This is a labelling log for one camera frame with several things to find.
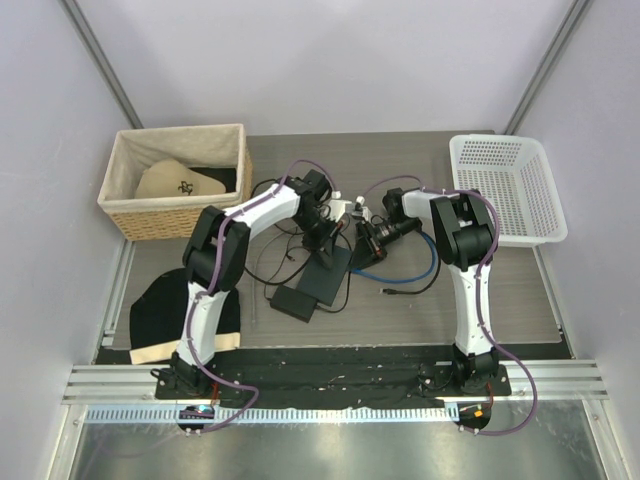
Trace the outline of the black network switch box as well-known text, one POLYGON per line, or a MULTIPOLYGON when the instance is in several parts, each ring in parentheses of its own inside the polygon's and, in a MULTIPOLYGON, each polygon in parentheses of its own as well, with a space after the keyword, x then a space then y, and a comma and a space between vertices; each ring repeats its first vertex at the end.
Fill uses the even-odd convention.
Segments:
POLYGON ((336 246, 331 266, 326 267, 318 253, 313 253, 296 285, 296 290, 314 299, 321 305, 332 306, 351 260, 349 249, 336 246))

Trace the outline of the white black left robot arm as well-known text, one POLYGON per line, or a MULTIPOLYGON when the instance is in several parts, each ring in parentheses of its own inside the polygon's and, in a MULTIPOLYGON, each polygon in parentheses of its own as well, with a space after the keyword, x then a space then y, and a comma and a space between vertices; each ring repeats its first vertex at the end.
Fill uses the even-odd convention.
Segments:
POLYGON ((214 379, 206 364, 215 355, 223 308, 245 272, 250 241, 264 230, 293 220, 303 233, 303 247, 321 265, 333 265, 339 199, 328 175, 311 169, 302 178, 282 177, 238 206, 201 212, 183 254, 188 289, 183 333, 169 367, 157 374, 160 386, 193 399, 211 391, 214 379))

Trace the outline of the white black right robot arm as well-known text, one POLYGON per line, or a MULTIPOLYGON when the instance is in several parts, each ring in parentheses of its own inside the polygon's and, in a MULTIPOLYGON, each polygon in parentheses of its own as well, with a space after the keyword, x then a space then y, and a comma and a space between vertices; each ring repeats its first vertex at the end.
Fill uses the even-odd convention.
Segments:
POLYGON ((432 221, 434 261, 448 267, 456 303, 456 335, 451 380, 472 395, 496 378, 499 355, 491 332, 488 279, 498 240, 493 208, 475 190, 443 193, 392 189, 383 198, 388 217, 374 224, 363 201, 354 210, 356 245, 352 269, 362 270, 386 258, 386 246, 432 221))

